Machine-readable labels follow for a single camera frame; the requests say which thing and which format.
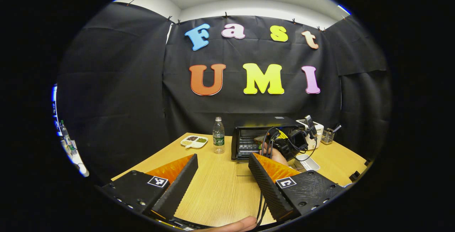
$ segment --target wooden table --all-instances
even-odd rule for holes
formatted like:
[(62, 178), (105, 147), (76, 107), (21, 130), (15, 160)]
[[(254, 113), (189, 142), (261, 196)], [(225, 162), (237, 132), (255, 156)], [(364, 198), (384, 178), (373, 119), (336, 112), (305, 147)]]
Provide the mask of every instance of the wooden table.
[[(209, 141), (200, 149), (185, 148), (180, 145), (180, 141), (188, 135), (204, 136), (209, 138)], [(211, 135), (186, 133), (112, 180), (132, 169), (149, 172), (156, 167), (196, 153), (199, 168), (177, 208), (175, 217), (218, 227), (250, 215), (256, 216), (260, 190), (255, 179), (252, 176), (246, 176), (247, 164), (238, 164), (231, 160), (232, 137), (225, 137), (223, 154), (213, 153), (211, 139)], [(351, 183), (349, 176), (355, 171), (362, 173), (366, 169), (365, 159), (336, 142), (330, 145), (321, 144), (311, 158), (321, 167), (317, 172), (341, 186)], [(275, 220), (267, 209), (262, 224), (272, 222)]]

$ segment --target black curtain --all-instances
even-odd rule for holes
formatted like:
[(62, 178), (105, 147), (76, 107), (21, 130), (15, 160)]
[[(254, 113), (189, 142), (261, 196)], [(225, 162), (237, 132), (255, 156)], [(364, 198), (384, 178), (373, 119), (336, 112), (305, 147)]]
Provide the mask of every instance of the black curtain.
[(161, 102), (171, 22), (112, 3), (77, 35), (60, 65), (57, 111), (91, 176), (102, 182), (168, 144)]
[[(185, 33), (204, 23), (209, 44), (197, 51)], [(225, 38), (224, 25), (237, 23), (244, 26), (244, 39)], [(272, 25), (283, 26), (289, 39), (273, 41)], [(315, 35), (318, 49), (306, 43), (303, 31)], [(213, 96), (199, 96), (190, 87), (192, 65), (206, 65), (203, 83), (213, 84), (213, 64), (225, 64), (223, 87)], [(256, 63), (263, 73), (270, 64), (282, 66), (281, 82), (284, 94), (271, 95), (267, 91), (255, 95), (243, 93), (247, 83), (245, 63)], [(316, 68), (319, 94), (305, 92), (307, 81), (302, 66)], [(172, 25), (163, 70), (164, 106), (169, 135), (176, 139), (186, 132), (211, 134), (215, 117), (223, 119), (226, 135), (232, 135), (234, 121), (245, 118), (287, 116), (302, 119), (307, 114), (323, 125), (338, 122), (340, 110), (340, 83), (329, 42), (316, 28), (276, 18), (259, 16), (223, 16), (200, 18)]]
[(342, 128), (335, 140), (372, 160), (385, 143), (392, 108), (390, 72), (381, 48), (352, 15), (325, 31), (340, 77)]

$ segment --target orange letter u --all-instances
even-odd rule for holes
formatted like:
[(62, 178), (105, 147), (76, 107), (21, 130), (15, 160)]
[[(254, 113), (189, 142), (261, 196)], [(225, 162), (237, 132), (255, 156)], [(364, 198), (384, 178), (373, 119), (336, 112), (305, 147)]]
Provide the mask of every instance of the orange letter u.
[(214, 64), (210, 68), (215, 72), (213, 85), (205, 87), (203, 84), (204, 71), (206, 65), (192, 65), (191, 71), (191, 90), (197, 95), (215, 95), (223, 86), (223, 70), (226, 68), (224, 64)]

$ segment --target hand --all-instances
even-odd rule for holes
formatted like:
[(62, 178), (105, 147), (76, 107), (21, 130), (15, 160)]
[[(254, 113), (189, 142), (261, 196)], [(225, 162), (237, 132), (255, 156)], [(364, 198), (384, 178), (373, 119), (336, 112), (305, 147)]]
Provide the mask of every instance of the hand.
[(248, 216), (238, 222), (234, 222), (221, 227), (211, 227), (206, 229), (197, 229), (195, 232), (244, 232), (256, 227), (256, 218)]
[[(259, 154), (262, 155), (262, 150), (267, 150), (267, 143), (264, 143), (263, 149), (259, 151)], [(270, 154), (270, 151), (272, 152), (272, 160), (276, 161), (280, 164), (284, 164), (285, 166), (289, 166), (288, 161), (286, 161), (286, 158), (278, 151), (276, 148), (271, 148), (268, 150), (268, 154)]]

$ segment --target water bottle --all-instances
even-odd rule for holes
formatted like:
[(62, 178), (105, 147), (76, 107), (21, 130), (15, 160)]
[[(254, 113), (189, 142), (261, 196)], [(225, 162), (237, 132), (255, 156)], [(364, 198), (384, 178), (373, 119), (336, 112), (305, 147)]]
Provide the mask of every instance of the water bottle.
[(61, 121), (61, 133), (63, 137), (65, 138), (65, 142), (68, 145), (68, 147), (71, 150), (71, 154), (74, 155), (77, 153), (76, 149), (73, 146), (73, 143), (71, 142), (70, 135), (68, 134), (68, 130), (66, 129), (65, 125), (63, 124), (63, 120)]
[(215, 153), (224, 153), (224, 126), (221, 123), (221, 117), (215, 118), (215, 125), (213, 126), (213, 147)]

